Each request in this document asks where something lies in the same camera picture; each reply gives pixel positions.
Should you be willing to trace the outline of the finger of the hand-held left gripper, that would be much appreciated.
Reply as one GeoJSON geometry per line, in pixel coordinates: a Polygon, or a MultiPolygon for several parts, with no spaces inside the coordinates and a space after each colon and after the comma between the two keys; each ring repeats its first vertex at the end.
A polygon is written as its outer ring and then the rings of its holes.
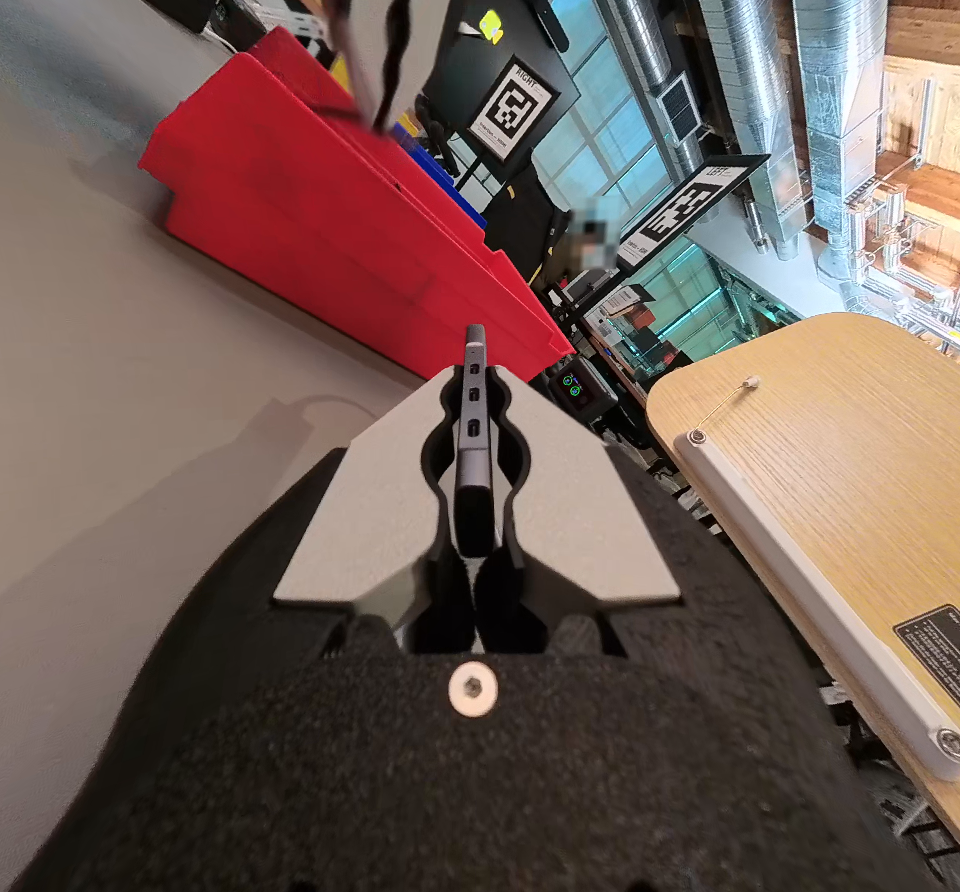
{"type": "Polygon", "coordinates": [[[387,125],[392,95],[384,70],[391,46],[388,18],[394,0],[338,0],[334,33],[359,114],[372,130],[387,125]]]}
{"type": "Polygon", "coordinates": [[[386,16],[381,130],[390,130],[424,90],[436,66],[450,3],[391,0],[386,16]]]}

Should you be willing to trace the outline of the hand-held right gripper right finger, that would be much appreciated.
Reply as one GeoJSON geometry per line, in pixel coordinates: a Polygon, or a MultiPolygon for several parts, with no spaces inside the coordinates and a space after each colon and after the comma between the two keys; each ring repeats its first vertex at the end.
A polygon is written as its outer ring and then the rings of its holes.
{"type": "Polygon", "coordinates": [[[503,406],[503,540],[523,606],[654,606],[680,587],[606,444],[510,370],[490,369],[503,406]]]}

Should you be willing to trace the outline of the grey usb hub with cable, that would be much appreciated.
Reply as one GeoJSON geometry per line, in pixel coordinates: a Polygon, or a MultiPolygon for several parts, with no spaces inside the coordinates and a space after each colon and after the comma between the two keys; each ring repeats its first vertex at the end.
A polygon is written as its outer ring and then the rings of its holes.
{"type": "Polygon", "coordinates": [[[453,502],[455,537],[467,559],[484,559],[496,548],[487,358],[486,330],[482,324],[470,324],[462,363],[453,502]]]}

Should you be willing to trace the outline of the red plastic bin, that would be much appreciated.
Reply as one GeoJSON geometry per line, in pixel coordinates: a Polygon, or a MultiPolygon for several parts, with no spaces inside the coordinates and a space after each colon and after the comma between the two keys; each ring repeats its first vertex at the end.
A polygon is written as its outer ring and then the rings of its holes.
{"type": "Polygon", "coordinates": [[[428,379],[486,331],[523,381],[573,353],[517,268],[286,30],[234,55],[153,132],[139,167],[175,238],[428,379]]]}

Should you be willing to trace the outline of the white power strip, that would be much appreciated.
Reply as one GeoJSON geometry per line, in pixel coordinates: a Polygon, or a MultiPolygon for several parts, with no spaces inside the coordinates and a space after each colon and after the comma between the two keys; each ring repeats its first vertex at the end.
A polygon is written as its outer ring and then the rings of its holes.
{"type": "Polygon", "coordinates": [[[328,22],[322,16],[309,12],[296,12],[289,9],[269,9],[261,5],[253,6],[253,15],[264,27],[282,27],[294,37],[306,37],[334,50],[328,22]]]}

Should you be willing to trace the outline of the black display board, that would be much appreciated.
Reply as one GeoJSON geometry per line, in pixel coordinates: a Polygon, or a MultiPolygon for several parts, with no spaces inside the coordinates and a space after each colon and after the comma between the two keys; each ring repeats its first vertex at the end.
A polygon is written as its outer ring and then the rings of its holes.
{"type": "Polygon", "coordinates": [[[498,45],[491,45],[482,34],[457,34],[438,57],[423,93],[438,120],[462,138],[490,172],[504,180],[526,164],[534,148],[578,102],[580,92],[561,55],[548,42],[522,0],[468,0],[459,22],[479,31],[478,23],[490,9],[496,10],[502,21],[504,34],[498,45]],[[512,55],[557,88],[560,96],[509,164],[502,165],[474,142],[467,133],[467,124],[512,55]]]}

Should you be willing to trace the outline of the square marker sign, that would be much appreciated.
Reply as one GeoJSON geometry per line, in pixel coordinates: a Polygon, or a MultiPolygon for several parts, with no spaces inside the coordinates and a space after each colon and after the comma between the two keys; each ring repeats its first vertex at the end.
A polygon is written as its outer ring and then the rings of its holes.
{"type": "Polygon", "coordinates": [[[466,125],[466,132],[493,159],[507,165],[560,95],[512,55],[466,125]]]}

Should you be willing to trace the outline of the small black box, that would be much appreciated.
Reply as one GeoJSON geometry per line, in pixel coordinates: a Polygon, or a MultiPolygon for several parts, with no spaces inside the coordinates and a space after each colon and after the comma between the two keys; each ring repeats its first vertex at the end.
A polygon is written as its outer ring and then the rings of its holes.
{"type": "Polygon", "coordinates": [[[248,52],[268,34],[267,27],[245,0],[217,0],[208,27],[236,54],[248,52]]]}

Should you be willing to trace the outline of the blue plastic bin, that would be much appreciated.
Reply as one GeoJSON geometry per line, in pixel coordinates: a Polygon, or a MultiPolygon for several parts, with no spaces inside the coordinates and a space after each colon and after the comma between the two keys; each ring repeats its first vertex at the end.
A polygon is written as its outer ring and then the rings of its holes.
{"type": "Polygon", "coordinates": [[[486,220],[474,209],[457,190],[454,179],[438,162],[427,153],[402,123],[396,123],[391,131],[393,138],[428,178],[430,178],[478,226],[481,231],[487,227],[486,220]]]}

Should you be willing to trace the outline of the black bag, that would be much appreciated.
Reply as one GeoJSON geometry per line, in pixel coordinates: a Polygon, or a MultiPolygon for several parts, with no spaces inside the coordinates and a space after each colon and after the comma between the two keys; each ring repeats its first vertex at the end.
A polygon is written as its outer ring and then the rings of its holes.
{"type": "Polygon", "coordinates": [[[537,278],[572,219],[550,198],[531,159],[493,196],[483,216],[485,245],[502,251],[527,284],[537,278]]]}

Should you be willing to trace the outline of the light wooden table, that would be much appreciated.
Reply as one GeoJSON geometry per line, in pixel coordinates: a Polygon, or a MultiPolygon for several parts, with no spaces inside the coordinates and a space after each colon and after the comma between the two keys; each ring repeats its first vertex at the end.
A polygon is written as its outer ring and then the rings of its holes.
{"type": "Polygon", "coordinates": [[[852,313],[797,322],[673,370],[647,398],[656,439],[953,837],[958,781],[933,778],[674,445],[744,378],[705,433],[810,560],[958,725],[958,704],[893,627],[958,608],[958,365],[852,313]]]}

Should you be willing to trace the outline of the metal vent grille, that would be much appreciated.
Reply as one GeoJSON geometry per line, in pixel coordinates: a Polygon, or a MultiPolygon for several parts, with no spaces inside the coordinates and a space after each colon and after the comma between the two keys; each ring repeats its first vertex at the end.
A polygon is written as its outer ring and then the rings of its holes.
{"type": "Polygon", "coordinates": [[[674,145],[687,141],[702,129],[703,121],[687,73],[678,74],[655,97],[669,140],[674,145]]]}

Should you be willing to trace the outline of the black label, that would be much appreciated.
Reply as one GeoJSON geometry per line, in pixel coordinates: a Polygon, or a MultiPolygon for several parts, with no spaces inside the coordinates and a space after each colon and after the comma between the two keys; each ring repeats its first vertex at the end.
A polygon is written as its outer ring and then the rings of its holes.
{"type": "Polygon", "coordinates": [[[945,604],[893,627],[951,699],[959,703],[959,610],[945,604]]]}

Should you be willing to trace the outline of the metal pipes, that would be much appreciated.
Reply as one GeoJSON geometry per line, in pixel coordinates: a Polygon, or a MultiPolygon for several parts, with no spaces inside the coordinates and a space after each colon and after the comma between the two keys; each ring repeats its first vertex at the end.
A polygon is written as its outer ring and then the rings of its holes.
{"type": "Polygon", "coordinates": [[[873,178],[844,208],[818,275],[852,313],[892,322],[958,362],[958,222],[909,198],[907,184],[873,178]]]}

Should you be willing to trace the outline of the wide metal duct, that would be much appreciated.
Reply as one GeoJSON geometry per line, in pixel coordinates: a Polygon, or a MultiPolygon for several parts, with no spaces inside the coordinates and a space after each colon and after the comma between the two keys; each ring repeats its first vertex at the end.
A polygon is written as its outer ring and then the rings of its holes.
{"type": "Polygon", "coordinates": [[[817,269],[844,294],[857,285],[851,201],[874,179],[889,0],[791,0],[814,223],[827,235],[817,269]]]}

